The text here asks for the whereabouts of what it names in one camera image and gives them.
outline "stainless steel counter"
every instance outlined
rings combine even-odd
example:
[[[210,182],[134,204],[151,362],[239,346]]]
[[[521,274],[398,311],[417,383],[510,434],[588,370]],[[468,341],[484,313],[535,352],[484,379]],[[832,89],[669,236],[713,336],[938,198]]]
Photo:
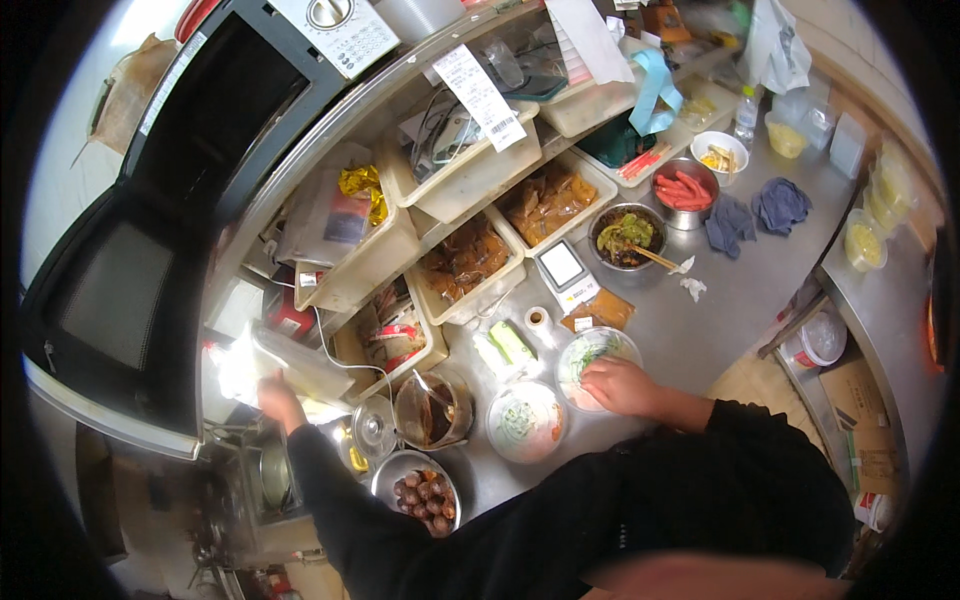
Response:
[[[678,263],[696,254],[696,263],[687,276],[701,279],[707,286],[699,303],[694,303],[680,286],[680,276],[667,276],[664,269],[656,266],[635,275],[615,273],[598,264],[586,239],[576,244],[578,254],[600,284],[636,306],[626,333],[639,347],[645,369],[661,384],[694,394],[705,392],[759,339],[787,304],[824,253],[850,203],[853,184],[833,170],[826,155],[810,153],[787,160],[770,149],[765,131],[757,130],[756,135],[750,164],[727,191],[748,204],[764,182],[783,176],[809,195],[814,209],[789,237],[759,233],[755,243],[741,243],[742,252],[735,261],[713,252],[703,229],[686,233],[671,229],[663,254]],[[646,190],[641,186],[634,193],[640,195]],[[649,195],[643,201],[654,203]],[[467,380],[477,419],[467,444],[434,454],[461,486],[467,519],[530,489],[570,458],[606,449],[649,426],[642,420],[616,415],[567,411],[567,437],[541,463],[515,465],[492,449],[485,419],[501,385],[480,360],[470,336],[499,320],[511,323],[540,359],[540,372],[535,377],[551,386],[555,385],[559,351],[572,338],[559,325],[561,309],[529,259],[527,271],[526,280],[488,319],[474,320],[462,327],[444,326],[450,348],[450,357],[444,364]],[[531,334],[522,324],[523,314],[537,304],[547,308],[554,321],[550,343]]]
[[[926,255],[920,240],[901,227],[887,241],[887,264],[859,273],[847,260],[843,238],[824,257],[817,277],[840,309],[863,351],[895,432],[901,482],[915,478],[943,409],[946,377],[926,342]]]

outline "person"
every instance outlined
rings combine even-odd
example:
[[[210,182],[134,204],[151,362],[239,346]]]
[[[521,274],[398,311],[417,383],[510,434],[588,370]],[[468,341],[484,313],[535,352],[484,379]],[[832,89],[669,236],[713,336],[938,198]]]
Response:
[[[611,412],[662,426],[570,460],[438,540],[353,479],[281,373],[261,381],[258,398],[286,430],[304,505],[353,600],[572,600],[598,568],[676,549],[839,574],[852,552],[850,500],[785,415],[663,387],[607,357],[584,369],[582,387]]]

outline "gray rag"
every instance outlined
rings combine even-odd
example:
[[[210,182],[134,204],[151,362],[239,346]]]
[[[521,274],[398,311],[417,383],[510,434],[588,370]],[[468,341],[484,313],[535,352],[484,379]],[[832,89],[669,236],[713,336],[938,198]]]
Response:
[[[771,233],[789,235],[794,223],[806,219],[806,212],[813,208],[802,189],[782,177],[763,184],[754,194],[754,214]]]
[[[710,245],[720,252],[726,252],[730,258],[740,255],[737,238],[756,241],[754,215],[744,203],[727,194],[720,194],[713,203],[706,225]]]

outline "white plastic bag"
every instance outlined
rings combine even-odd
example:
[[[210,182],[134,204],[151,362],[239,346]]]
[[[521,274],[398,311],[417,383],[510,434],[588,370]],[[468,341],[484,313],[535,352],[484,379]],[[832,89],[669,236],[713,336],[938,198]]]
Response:
[[[747,84],[762,84],[785,94],[810,85],[810,52],[797,35],[797,19],[778,0],[756,0],[747,37],[747,50],[739,68]]]
[[[229,348],[207,350],[217,367],[220,393],[257,408],[256,384],[261,377],[283,369],[283,378],[293,388],[313,423],[329,422],[352,408],[340,398],[353,385],[353,378],[334,367],[321,353],[250,321]]]

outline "white wall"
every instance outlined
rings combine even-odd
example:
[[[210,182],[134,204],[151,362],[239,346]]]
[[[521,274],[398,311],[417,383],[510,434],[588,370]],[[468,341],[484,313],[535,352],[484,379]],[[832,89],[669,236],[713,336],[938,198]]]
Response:
[[[113,65],[150,33],[160,39],[174,27],[189,0],[120,0],[87,47],[50,121],[34,167],[24,211],[20,281],[29,287],[63,233],[120,172],[123,157],[103,144],[86,147],[86,131],[101,85]]]
[[[851,0],[780,0],[797,17],[797,33],[874,94],[930,153],[923,120],[900,69],[870,20]]]

